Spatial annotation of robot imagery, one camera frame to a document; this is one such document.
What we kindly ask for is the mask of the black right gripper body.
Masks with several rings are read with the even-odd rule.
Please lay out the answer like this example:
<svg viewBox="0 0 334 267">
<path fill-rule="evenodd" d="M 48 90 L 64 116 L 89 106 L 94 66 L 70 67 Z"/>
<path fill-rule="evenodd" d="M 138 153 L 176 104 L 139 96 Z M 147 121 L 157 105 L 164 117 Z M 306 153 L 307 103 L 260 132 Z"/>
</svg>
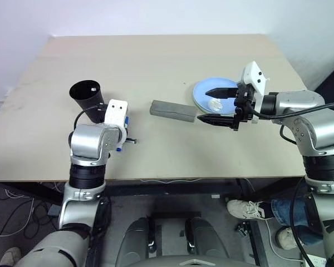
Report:
<svg viewBox="0 0 334 267">
<path fill-rule="evenodd" d="M 238 90 L 234 100 L 235 114 L 231 128 L 238 131 L 241 122 L 248 122 L 253 118 L 253 98 L 255 90 L 252 85 L 238 83 Z"/>
</svg>

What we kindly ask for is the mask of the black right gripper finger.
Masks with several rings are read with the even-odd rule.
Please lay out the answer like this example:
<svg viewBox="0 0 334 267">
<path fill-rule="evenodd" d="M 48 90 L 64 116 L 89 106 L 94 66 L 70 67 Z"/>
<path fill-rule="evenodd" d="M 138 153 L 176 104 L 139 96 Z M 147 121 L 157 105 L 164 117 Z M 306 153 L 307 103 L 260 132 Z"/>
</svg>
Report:
<svg viewBox="0 0 334 267">
<path fill-rule="evenodd" d="M 199 115 L 197 119 L 213 126 L 233 126 L 234 124 L 233 117 L 213 113 Z"/>
<path fill-rule="evenodd" d="M 236 88 L 214 88 L 205 93 L 213 98 L 235 98 L 237 94 Z"/>
</svg>

